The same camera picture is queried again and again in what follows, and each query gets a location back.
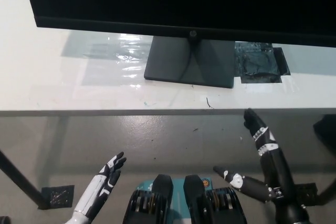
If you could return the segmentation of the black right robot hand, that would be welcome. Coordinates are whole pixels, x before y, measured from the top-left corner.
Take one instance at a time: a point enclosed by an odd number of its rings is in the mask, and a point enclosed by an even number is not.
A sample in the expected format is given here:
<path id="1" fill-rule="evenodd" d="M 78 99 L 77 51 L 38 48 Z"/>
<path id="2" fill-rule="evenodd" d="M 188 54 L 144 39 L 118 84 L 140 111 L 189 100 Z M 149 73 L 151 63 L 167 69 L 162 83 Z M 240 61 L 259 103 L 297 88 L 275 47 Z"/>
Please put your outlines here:
<path id="1" fill-rule="evenodd" d="M 249 108 L 244 112 L 244 126 L 250 131 L 265 181 L 259 181 L 221 166 L 213 170 L 232 188 L 260 202 L 296 204 L 297 193 L 284 153 L 269 126 Z"/>

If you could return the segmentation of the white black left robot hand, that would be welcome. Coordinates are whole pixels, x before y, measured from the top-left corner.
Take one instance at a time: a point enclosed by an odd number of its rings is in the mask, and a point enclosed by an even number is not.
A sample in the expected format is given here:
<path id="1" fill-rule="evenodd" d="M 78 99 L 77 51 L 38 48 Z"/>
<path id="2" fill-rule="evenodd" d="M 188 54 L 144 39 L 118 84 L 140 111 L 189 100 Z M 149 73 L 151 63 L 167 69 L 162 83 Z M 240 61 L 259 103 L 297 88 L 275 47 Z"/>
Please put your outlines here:
<path id="1" fill-rule="evenodd" d="M 124 152 L 120 152 L 93 177 L 74 209 L 75 223 L 92 223 L 115 187 L 126 160 Z"/>

